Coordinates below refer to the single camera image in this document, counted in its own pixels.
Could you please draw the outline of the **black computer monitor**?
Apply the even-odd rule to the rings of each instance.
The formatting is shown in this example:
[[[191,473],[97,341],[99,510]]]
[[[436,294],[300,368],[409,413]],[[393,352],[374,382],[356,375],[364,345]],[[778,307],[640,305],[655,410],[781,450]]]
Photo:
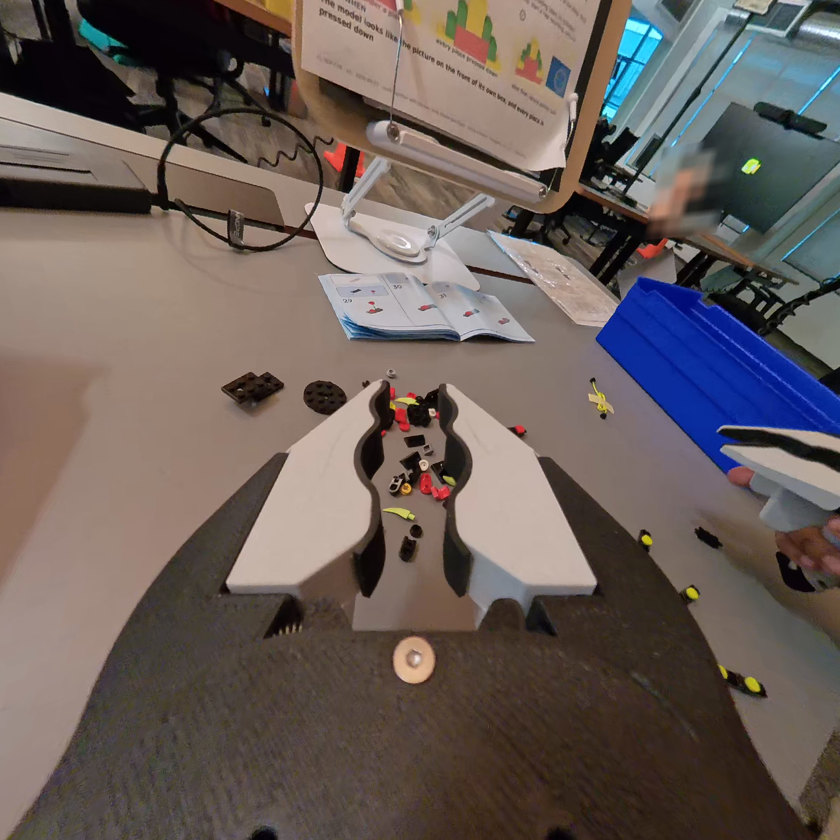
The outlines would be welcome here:
[[[768,232],[839,162],[825,122],[759,101],[730,103],[700,142],[702,206]]]

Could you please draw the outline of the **round black lego plate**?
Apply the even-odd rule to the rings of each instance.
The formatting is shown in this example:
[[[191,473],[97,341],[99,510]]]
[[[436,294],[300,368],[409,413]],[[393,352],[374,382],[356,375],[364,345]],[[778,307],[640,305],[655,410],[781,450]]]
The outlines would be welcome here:
[[[307,408],[323,416],[333,415],[348,402],[343,388],[331,381],[308,383],[303,389],[302,399]]]

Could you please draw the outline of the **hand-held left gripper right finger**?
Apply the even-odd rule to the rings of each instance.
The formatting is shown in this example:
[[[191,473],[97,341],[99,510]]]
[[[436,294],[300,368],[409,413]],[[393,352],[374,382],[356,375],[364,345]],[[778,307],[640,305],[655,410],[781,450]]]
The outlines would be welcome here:
[[[542,596],[590,596],[597,581],[543,462],[456,386],[438,388],[449,497],[444,576],[480,625],[495,602],[528,615]]]

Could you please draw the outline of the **blue plastic bin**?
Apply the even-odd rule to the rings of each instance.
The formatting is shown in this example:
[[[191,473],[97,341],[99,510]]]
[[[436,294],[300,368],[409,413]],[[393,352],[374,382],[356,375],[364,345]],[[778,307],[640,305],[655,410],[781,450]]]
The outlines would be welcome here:
[[[838,434],[838,396],[698,291],[639,278],[596,341],[722,472],[723,426]]]

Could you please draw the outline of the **lego instruction booklet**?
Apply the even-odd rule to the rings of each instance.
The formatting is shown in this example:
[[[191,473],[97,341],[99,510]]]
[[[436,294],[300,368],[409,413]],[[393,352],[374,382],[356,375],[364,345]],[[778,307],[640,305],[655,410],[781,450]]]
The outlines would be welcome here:
[[[404,273],[329,274],[318,280],[350,340],[534,342],[496,297],[459,284],[425,285]]]

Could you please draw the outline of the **printed instruction sheet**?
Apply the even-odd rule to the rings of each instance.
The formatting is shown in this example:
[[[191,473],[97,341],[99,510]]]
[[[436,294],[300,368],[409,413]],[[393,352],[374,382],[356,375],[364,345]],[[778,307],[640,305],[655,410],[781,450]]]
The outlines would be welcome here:
[[[565,166],[599,2],[306,1],[304,70],[520,170]]]

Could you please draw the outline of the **grey laptop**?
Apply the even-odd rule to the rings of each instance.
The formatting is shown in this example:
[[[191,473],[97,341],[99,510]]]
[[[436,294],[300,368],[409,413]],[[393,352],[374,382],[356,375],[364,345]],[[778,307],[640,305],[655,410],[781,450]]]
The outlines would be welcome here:
[[[150,193],[165,142],[154,136],[81,117],[11,94],[1,95],[3,147],[32,150],[29,159],[58,165],[126,165]],[[275,192],[255,181],[250,167],[223,156],[176,145],[166,167],[170,196],[225,215],[235,209],[247,219],[281,228],[289,220]]]

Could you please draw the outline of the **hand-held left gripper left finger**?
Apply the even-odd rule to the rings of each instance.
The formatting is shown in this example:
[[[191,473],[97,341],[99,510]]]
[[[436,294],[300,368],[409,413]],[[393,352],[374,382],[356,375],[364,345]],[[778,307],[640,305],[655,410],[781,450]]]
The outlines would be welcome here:
[[[380,493],[390,386],[374,381],[286,452],[226,579],[233,594],[370,597],[385,566]]]

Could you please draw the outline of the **white book stand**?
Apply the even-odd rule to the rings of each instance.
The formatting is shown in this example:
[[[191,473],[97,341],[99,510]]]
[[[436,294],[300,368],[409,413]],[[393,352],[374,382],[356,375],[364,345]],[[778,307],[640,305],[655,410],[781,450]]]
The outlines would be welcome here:
[[[448,282],[477,291],[479,282],[444,240],[471,218],[492,208],[496,200],[539,203],[549,188],[540,180],[453,150],[431,135],[394,119],[370,122],[366,139],[379,151],[340,206],[309,203],[305,209],[324,255],[334,266],[353,275],[410,274],[423,284]],[[429,166],[446,175],[464,176],[481,188],[470,201],[444,220],[412,227],[360,212],[372,187],[392,168],[392,155],[416,169]]]

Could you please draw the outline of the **clear plastic bag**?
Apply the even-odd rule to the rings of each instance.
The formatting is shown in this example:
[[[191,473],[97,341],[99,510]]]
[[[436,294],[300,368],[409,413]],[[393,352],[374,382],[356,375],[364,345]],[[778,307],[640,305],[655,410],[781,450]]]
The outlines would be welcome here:
[[[603,328],[619,301],[574,259],[528,239],[487,231],[490,239],[570,320]]]

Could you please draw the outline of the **pile of lego pieces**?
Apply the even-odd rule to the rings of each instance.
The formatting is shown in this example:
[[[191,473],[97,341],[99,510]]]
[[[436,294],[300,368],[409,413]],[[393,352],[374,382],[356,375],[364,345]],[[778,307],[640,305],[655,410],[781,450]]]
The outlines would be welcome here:
[[[385,563],[385,534],[381,499],[372,478],[384,460],[382,433],[393,424],[426,427],[433,420],[430,411],[439,413],[438,423],[445,420],[445,387],[441,385],[426,397],[409,397],[408,402],[395,401],[391,409],[391,387],[384,380],[369,383],[363,391],[345,404],[352,412],[348,425],[353,457],[354,488],[364,502],[366,530],[353,547],[355,573],[362,591],[369,595],[382,574]]]

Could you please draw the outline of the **lego spider model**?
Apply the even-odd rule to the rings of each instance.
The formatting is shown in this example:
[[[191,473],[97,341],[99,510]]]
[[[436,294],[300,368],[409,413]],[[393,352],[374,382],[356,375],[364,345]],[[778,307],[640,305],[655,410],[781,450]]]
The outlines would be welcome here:
[[[652,535],[645,529],[641,529],[638,533],[637,542],[646,552],[649,552],[654,544]],[[679,592],[679,597],[686,606],[689,606],[699,600],[700,592],[694,585],[689,585],[687,588]],[[720,663],[717,664],[717,668],[721,678],[729,688],[736,690],[747,697],[760,699],[766,699],[768,697],[764,684],[756,678],[748,675],[745,676],[737,671],[731,670],[730,668],[726,668]]]

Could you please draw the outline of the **orange traffic cone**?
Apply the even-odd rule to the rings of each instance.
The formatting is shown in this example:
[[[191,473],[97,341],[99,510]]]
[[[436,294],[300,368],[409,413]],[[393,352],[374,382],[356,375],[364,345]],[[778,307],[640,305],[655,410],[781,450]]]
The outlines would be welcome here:
[[[356,149],[349,149],[345,143],[337,143],[333,150],[324,151],[323,158],[337,173],[342,174],[347,168],[348,152],[351,152],[351,157],[356,160],[356,168],[353,176],[355,178],[362,177],[364,174],[364,153]]]

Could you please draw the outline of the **black office chair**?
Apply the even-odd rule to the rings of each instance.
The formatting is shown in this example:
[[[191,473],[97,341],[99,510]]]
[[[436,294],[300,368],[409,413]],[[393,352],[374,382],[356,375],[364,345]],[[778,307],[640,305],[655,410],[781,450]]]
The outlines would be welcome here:
[[[155,92],[164,102],[156,121],[171,133],[188,117],[175,97],[175,80],[217,80],[253,64],[294,78],[290,51],[281,34],[246,19],[217,2],[79,1],[81,18],[117,40],[128,54],[155,74]]]

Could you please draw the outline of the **person's right hand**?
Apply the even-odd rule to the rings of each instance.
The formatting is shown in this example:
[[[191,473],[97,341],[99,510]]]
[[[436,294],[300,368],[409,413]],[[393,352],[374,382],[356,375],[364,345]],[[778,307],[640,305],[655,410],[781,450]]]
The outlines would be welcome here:
[[[737,487],[750,489],[750,480],[754,474],[750,468],[738,466],[728,472],[728,479]],[[838,512],[829,511],[829,513],[827,525],[832,534],[838,536]],[[793,532],[775,531],[774,537],[777,552],[781,551],[802,568],[837,574],[839,578],[839,549],[835,549],[832,544],[826,541],[819,527],[803,528]],[[817,594],[821,592],[799,593]]]

